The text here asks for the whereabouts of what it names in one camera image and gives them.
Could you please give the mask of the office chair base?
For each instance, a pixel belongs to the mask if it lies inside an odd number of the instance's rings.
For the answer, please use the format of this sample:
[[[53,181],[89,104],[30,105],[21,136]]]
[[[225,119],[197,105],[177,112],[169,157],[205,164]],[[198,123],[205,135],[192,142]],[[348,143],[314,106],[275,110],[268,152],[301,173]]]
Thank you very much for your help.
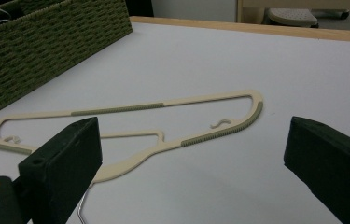
[[[318,28],[317,17],[346,20],[349,9],[269,8],[264,22],[270,25]]]

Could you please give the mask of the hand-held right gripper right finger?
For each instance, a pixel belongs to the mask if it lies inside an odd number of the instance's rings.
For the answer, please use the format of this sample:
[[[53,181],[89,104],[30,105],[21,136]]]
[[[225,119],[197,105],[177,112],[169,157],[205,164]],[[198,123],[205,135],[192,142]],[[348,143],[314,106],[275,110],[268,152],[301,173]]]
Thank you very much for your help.
[[[342,224],[350,224],[350,137],[311,119],[291,119],[285,166]]]

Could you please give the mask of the beige plastic clothes hanger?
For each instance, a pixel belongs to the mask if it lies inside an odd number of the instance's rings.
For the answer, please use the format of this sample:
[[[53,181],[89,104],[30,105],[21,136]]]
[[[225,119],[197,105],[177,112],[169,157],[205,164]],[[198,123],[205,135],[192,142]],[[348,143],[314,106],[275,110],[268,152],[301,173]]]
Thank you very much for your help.
[[[145,149],[132,155],[130,158],[107,166],[101,165],[95,177],[91,181],[89,187],[85,191],[81,200],[78,202],[74,211],[80,211],[83,200],[87,192],[93,185],[115,179],[125,175],[139,166],[149,157],[180,147],[187,147],[194,144],[199,144],[204,141],[219,138],[228,134],[240,132],[250,126],[260,115],[263,108],[263,97],[258,91],[234,91],[228,93],[213,94],[207,96],[197,96],[183,99],[175,99],[157,103],[147,103],[142,105],[125,105],[110,108],[98,108],[78,111],[57,111],[57,112],[40,112],[29,114],[10,115],[0,119],[0,128],[7,121],[24,120],[24,119],[47,119],[47,118],[62,118],[82,116],[84,119],[96,117],[98,114],[121,113],[125,111],[147,110],[152,108],[162,108],[176,105],[191,105],[205,102],[223,101],[238,98],[249,98],[252,102],[249,112],[241,119],[222,119],[212,125],[209,130],[197,133],[191,136],[178,138],[173,141],[166,142],[164,133],[157,131],[137,131],[137,132],[122,132],[111,133],[110,138],[130,137],[130,136],[147,136],[155,135],[157,144],[154,147]],[[0,138],[0,149],[7,151],[15,151],[24,153],[29,157],[39,147],[22,145],[17,136],[9,136]],[[30,218],[31,211],[27,205],[29,193],[21,185],[20,177],[11,179],[7,176],[0,176],[0,224],[27,224],[33,222]]]

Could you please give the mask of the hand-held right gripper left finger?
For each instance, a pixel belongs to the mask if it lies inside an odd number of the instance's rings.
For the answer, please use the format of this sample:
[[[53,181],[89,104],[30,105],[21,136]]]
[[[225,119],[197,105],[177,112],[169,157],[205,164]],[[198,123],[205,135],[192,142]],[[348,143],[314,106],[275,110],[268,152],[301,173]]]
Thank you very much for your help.
[[[65,224],[103,163],[98,118],[76,121],[19,164],[34,224]]]

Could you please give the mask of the green woven basket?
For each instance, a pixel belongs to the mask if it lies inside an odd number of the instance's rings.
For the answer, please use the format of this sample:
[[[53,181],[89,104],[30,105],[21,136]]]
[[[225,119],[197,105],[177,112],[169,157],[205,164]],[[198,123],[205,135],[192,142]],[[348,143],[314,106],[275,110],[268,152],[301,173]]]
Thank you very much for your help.
[[[0,110],[132,31],[125,0],[0,4]]]

